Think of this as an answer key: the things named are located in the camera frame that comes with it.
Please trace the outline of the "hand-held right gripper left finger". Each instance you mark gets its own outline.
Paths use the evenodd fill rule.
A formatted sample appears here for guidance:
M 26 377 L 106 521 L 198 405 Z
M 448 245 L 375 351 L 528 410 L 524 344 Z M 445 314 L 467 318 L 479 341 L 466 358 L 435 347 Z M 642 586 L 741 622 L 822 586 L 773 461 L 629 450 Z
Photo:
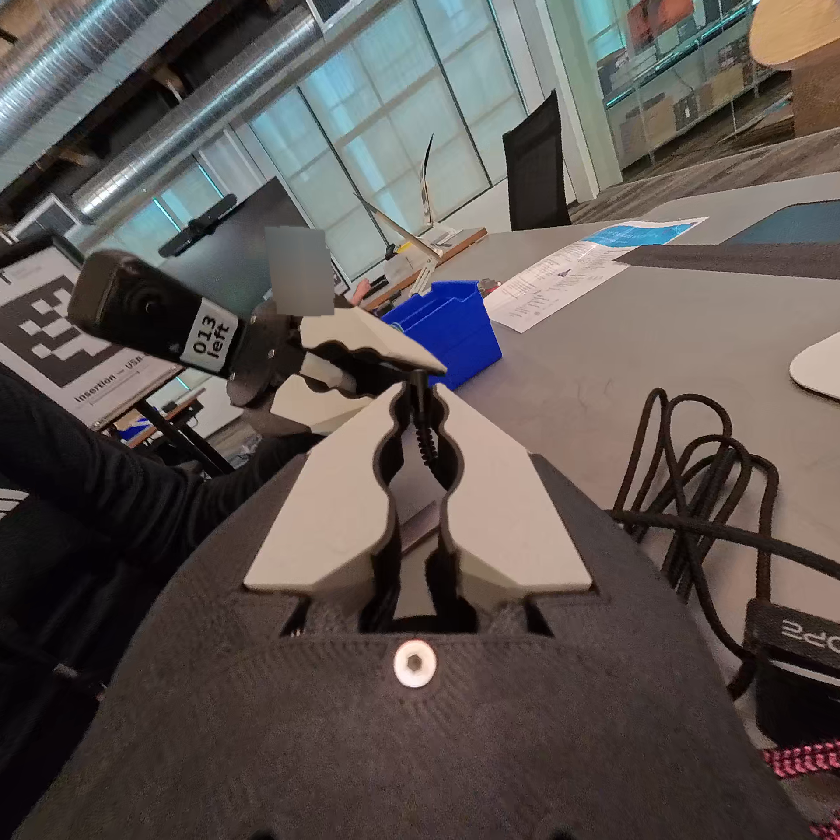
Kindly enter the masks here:
M 391 612 L 401 535 L 390 483 L 403 467 L 404 383 L 398 382 L 308 453 L 245 574 L 246 590 Z

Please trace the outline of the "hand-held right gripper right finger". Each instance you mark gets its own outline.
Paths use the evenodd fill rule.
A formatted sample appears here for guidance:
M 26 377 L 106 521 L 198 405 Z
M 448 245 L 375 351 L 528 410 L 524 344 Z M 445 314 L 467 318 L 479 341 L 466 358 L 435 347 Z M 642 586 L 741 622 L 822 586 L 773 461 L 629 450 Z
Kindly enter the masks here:
M 580 594 L 593 585 L 581 554 L 517 440 L 442 384 L 434 386 L 438 454 L 454 459 L 440 538 L 458 593 L 490 612 L 536 595 Z

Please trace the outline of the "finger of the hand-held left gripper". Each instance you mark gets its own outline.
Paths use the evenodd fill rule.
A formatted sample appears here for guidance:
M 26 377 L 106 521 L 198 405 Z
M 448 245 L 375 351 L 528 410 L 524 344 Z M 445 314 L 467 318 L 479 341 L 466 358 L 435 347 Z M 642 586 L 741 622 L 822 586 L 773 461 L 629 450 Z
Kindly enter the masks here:
M 435 376 L 448 372 L 420 343 L 362 308 L 337 308 L 331 315 L 304 317 L 298 331 L 305 351 L 335 364 L 353 361 Z
M 269 412 L 286 427 L 329 435 L 373 401 L 356 393 L 350 373 L 321 358 L 304 358 L 300 371 L 277 388 Z

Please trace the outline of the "grey usb hub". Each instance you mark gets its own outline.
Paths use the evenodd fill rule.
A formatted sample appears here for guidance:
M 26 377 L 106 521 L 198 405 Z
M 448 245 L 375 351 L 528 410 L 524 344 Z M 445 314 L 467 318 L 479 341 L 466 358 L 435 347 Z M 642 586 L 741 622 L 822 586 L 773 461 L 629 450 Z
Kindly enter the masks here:
M 400 525 L 401 556 L 417 549 L 438 530 L 439 502 L 432 501 Z

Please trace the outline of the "person's left forearm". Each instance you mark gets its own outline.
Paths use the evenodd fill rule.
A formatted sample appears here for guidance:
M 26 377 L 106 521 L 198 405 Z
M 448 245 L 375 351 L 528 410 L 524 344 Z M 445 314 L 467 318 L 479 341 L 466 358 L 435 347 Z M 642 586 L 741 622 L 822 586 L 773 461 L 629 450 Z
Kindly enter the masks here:
M 199 486 L 191 507 L 196 527 L 203 533 L 215 530 L 295 457 L 322 440 L 323 436 L 312 432 L 262 438 L 246 464 Z

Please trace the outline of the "framed marker sign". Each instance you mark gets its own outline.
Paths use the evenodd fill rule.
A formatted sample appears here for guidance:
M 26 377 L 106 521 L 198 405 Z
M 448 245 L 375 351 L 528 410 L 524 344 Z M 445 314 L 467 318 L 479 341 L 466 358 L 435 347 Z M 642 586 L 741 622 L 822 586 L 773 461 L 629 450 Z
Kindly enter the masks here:
M 83 257 L 65 239 L 42 234 L 1 252 L 1 363 L 88 427 L 180 374 L 174 363 L 106 343 L 69 321 Z

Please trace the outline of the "blue plastic bin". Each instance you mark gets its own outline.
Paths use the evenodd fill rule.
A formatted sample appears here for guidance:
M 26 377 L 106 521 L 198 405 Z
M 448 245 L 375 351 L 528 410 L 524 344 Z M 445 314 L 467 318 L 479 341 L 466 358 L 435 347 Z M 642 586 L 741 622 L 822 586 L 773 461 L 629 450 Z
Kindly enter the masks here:
M 429 376 L 452 391 L 502 357 L 484 298 L 475 280 L 434 281 L 424 295 L 410 297 L 382 320 L 438 358 L 445 376 Z

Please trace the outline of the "black video bar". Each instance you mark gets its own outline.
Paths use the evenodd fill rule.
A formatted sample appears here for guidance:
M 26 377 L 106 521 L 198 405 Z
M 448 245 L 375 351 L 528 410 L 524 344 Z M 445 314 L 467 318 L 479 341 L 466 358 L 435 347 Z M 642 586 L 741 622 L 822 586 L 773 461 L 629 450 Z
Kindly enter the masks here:
M 237 205 L 238 199 L 235 194 L 228 193 L 223 196 L 202 215 L 186 223 L 180 233 L 159 247 L 159 256 L 170 259 L 183 254 L 203 238 L 214 233 L 216 228 L 235 211 Z

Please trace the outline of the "wooden board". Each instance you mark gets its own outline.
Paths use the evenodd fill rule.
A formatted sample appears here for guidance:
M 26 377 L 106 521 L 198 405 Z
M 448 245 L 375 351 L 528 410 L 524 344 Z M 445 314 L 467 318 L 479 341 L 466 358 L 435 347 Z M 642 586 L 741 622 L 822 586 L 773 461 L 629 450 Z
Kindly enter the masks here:
M 433 247 L 432 245 L 426 243 L 421 238 L 415 236 L 403 226 L 399 225 L 395 220 L 391 219 L 387 215 L 385 215 L 380 209 L 378 209 L 373 204 L 367 202 L 361 194 L 356 193 L 356 197 L 359 199 L 360 203 L 364 207 L 364 209 L 372 215 L 374 220 L 380 224 L 385 225 L 390 228 L 393 232 L 399 234 L 403 237 L 403 239 L 411 244 L 414 245 L 417 249 L 419 249 L 427 258 L 432 259 L 436 263 L 439 263 L 443 259 L 443 251 L 440 248 Z

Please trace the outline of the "large black monitor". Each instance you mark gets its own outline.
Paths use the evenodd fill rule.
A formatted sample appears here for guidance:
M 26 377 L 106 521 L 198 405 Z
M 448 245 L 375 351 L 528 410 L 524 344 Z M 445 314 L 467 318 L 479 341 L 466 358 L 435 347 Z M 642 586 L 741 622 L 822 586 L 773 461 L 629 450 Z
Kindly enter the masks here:
M 164 273 L 245 319 L 271 289 L 266 228 L 307 229 L 304 217 L 276 179 L 239 203 L 212 233 L 164 260 Z

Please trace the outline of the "wood-edged side table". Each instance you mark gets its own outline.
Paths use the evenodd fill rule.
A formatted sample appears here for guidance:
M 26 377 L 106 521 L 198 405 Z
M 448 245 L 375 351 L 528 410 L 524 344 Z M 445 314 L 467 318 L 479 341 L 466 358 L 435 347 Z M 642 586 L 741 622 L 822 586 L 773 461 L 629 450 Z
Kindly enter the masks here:
M 448 255 L 436 268 L 446 265 L 487 236 L 485 227 L 462 230 L 458 243 L 449 250 Z M 383 264 L 384 269 L 381 277 L 371 281 L 371 288 L 360 304 L 362 308 L 372 311 L 385 305 L 388 301 L 398 301 L 405 294 L 411 293 L 411 287 L 426 261 L 426 256 L 414 245 L 408 243 L 408 245 L 400 247 L 395 252 L 395 256 L 386 260 Z

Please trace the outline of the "white blue printed leaflet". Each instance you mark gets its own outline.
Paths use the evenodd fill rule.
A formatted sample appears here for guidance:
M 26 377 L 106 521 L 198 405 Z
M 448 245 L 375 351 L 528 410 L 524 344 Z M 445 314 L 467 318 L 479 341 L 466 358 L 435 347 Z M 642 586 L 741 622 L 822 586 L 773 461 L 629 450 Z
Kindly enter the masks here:
M 623 272 L 621 257 L 647 245 L 666 245 L 707 220 L 622 221 L 564 246 L 510 278 L 485 298 L 492 322 L 525 333 Z

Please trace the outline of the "black mesh office chair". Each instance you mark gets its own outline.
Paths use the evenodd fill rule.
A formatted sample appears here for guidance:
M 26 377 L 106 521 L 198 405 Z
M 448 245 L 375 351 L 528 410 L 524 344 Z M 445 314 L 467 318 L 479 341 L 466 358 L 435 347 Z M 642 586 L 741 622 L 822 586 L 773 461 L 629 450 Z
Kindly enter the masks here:
M 502 142 L 512 231 L 570 226 L 557 91 L 504 133 Z

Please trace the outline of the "silver ventilation duct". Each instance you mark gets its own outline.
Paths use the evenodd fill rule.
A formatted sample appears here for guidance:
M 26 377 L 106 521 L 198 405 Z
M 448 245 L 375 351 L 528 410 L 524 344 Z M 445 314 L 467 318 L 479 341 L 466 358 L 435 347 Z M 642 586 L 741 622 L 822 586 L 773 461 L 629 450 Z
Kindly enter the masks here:
M 98 104 L 207 5 L 56 2 L 2 58 L 2 153 L 84 85 Z
M 322 42 L 322 29 L 309 7 L 292 8 L 74 192 L 78 213 L 96 223 L 156 186 L 206 139 L 285 81 Z

